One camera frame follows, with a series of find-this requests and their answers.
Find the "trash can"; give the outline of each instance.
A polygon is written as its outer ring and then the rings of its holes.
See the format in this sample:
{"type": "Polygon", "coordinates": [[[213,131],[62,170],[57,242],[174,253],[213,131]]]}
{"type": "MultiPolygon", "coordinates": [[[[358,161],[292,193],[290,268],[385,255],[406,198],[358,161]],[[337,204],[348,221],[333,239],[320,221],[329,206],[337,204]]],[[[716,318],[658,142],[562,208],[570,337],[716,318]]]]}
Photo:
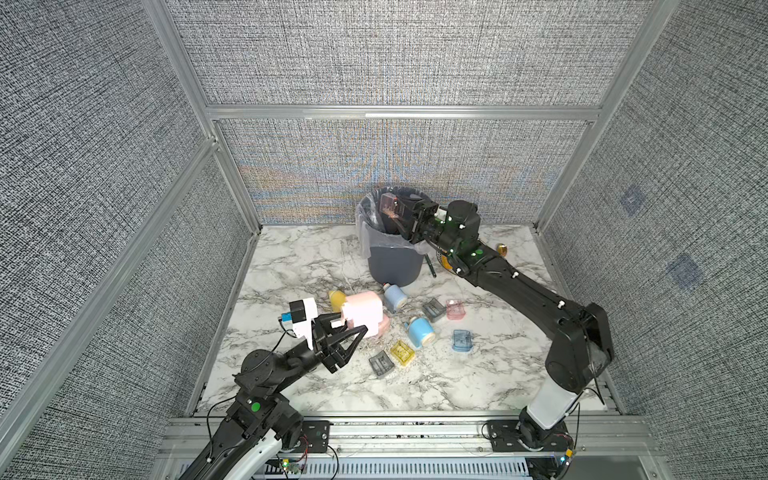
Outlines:
{"type": "Polygon", "coordinates": [[[412,245],[404,239],[392,220],[379,212],[381,196],[398,196],[431,200],[427,194],[409,187],[378,188],[357,204],[355,224],[360,240],[360,254],[368,260],[373,279],[379,283],[405,286],[419,276],[424,255],[432,249],[426,242],[412,245]]]}

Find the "gray fabric wall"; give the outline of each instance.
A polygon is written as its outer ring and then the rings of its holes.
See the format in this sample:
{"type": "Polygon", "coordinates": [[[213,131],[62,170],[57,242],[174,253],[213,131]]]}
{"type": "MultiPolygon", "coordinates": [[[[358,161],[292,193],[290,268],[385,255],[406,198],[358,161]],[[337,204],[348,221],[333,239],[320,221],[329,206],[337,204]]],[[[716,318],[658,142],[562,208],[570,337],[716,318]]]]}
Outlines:
{"type": "Polygon", "coordinates": [[[146,478],[184,414],[250,232],[211,160],[8,467],[10,478],[146,478]]]}
{"type": "MultiPolygon", "coordinates": [[[[167,0],[210,104],[602,102],[653,0],[167,0]]],[[[371,187],[533,222],[578,122],[222,121],[266,223],[352,220],[371,187]]]]}
{"type": "Polygon", "coordinates": [[[684,0],[545,239],[676,478],[765,478],[768,5],[684,0]]]}
{"type": "Polygon", "coordinates": [[[264,223],[354,221],[373,187],[404,184],[483,220],[532,223],[581,137],[580,121],[221,121],[264,223]]]}
{"type": "Polygon", "coordinates": [[[601,102],[652,0],[168,0],[210,103],[601,102]]]}
{"type": "Polygon", "coordinates": [[[202,132],[140,0],[4,2],[0,415],[202,132]]]}

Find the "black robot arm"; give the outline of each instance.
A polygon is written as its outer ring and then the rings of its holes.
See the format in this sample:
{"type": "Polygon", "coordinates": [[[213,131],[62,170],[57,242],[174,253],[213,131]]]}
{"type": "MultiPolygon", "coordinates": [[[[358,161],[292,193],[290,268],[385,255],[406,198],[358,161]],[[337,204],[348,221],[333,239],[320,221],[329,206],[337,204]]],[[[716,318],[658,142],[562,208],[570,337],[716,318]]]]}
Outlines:
{"type": "MultiPolygon", "coordinates": [[[[298,446],[303,417],[280,392],[321,363],[333,373],[349,362],[368,327],[332,327],[340,317],[331,313],[304,320],[312,322],[312,349],[301,342],[285,353],[259,349],[246,356],[234,378],[240,390],[211,441],[180,480],[222,480],[248,459],[246,455],[262,454],[253,459],[258,466],[279,450],[298,446]],[[349,339],[344,347],[342,342],[349,339]]],[[[248,468],[250,475],[255,467],[248,468]]]]}
{"type": "Polygon", "coordinates": [[[388,195],[382,199],[382,212],[403,237],[429,243],[447,258],[453,273],[494,293],[552,340],[545,363],[549,379],[521,412],[515,433],[524,449],[551,445],[553,435],[567,431],[567,411],[614,358],[605,311],[550,291],[481,242],[477,205],[456,200],[442,209],[428,200],[388,195]]]}

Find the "marble surface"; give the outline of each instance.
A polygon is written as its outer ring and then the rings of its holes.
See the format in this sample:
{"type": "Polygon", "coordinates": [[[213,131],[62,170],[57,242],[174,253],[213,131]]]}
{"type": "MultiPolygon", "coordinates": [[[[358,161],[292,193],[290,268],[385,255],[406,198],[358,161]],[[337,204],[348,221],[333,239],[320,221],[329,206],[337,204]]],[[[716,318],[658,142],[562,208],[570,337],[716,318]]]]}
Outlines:
{"type": "MultiPolygon", "coordinates": [[[[510,263],[554,289],[529,227],[481,227],[481,240],[491,246],[505,243],[510,263]]],[[[321,366],[283,392],[295,409],[305,413],[521,409],[534,397],[546,375],[550,341],[544,333],[498,297],[433,263],[437,278],[423,265],[419,278],[403,288],[409,295],[406,306],[396,314],[387,313],[392,328],[382,338],[364,339],[352,362],[335,374],[321,366]],[[438,336],[434,343],[416,350],[407,367],[397,365],[395,371],[377,379],[368,358],[383,349],[391,357],[389,347],[398,339],[412,345],[403,322],[421,316],[422,304],[432,297],[443,304],[462,300],[465,318],[439,320],[433,325],[438,336]],[[454,329],[472,331],[470,353],[452,349],[454,329]]],[[[265,227],[197,414],[204,415],[215,402],[237,392],[232,375],[248,352],[274,346],[282,334],[277,318],[288,310],[288,302],[314,296],[320,312],[327,313],[328,291],[335,289],[348,295],[365,290],[382,293],[359,253],[353,225],[265,227]]],[[[278,350],[298,342],[285,337],[278,350]]],[[[216,407],[214,413],[223,413],[228,405],[216,407]]],[[[603,409],[589,391],[582,397],[581,408],[603,409]]]]}

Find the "yellow bottle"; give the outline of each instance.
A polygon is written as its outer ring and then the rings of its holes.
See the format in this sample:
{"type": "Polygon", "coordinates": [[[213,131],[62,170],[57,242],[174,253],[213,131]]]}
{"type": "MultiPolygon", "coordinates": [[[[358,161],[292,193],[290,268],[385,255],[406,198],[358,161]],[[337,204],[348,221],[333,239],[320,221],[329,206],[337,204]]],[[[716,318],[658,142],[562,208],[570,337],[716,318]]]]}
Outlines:
{"type": "Polygon", "coordinates": [[[346,302],[346,295],[341,290],[331,290],[328,292],[328,298],[331,300],[331,311],[341,312],[341,306],[346,302]]]}

